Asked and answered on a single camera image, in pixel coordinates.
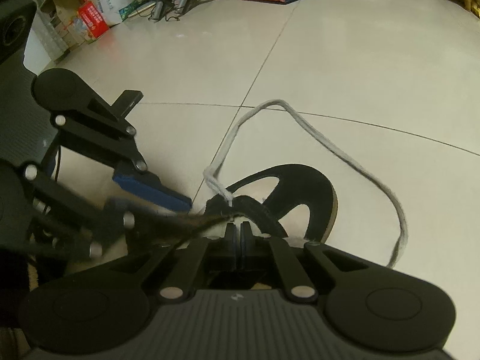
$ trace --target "gray curtain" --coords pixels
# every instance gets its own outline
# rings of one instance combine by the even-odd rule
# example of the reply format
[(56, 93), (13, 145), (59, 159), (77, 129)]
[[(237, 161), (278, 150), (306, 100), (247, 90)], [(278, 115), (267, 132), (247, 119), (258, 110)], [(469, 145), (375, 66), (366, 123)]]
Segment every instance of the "gray curtain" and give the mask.
[[(33, 0), (39, 7), (43, 0)], [(32, 30), (42, 43), (45, 51), (48, 53), (52, 61), (60, 58), (68, 49), (63, 39), (57, 34), (54, 27), (50, 23), (48, 14), (37, 9), (37, 14), (32, 24)]]

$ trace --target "beige tile floor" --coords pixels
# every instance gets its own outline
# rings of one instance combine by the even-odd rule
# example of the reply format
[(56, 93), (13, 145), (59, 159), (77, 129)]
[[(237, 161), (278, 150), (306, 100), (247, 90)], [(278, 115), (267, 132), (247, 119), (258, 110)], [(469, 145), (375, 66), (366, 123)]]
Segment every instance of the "beige tile floor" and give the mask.
[[(180, 22), (137, 17), (72, 53), (62, 67), (107, 101), (145, 97), (128, 116), (164, 184), (200, 209), (202, 171), (232, 120), (283, 98), (389, 185), (402, 201), (409, 244), (397, 269), (455, 302), (445, 348), (480, 358), (480, 24), (444, 0), (301, 0), (281, 6), (218, 0)], [(284, 163), (325, 173), (338, 195), (327, 241), (386, 263), (398, 232), (393, 207), (320, 147), (285, 112), (246, 123), (219, 174), (225, 184)], [(61, 182), (102, 204), (121, 193), (111, 170), (66, 152)], [(287, 231), (301, 233), (291, 222)]]

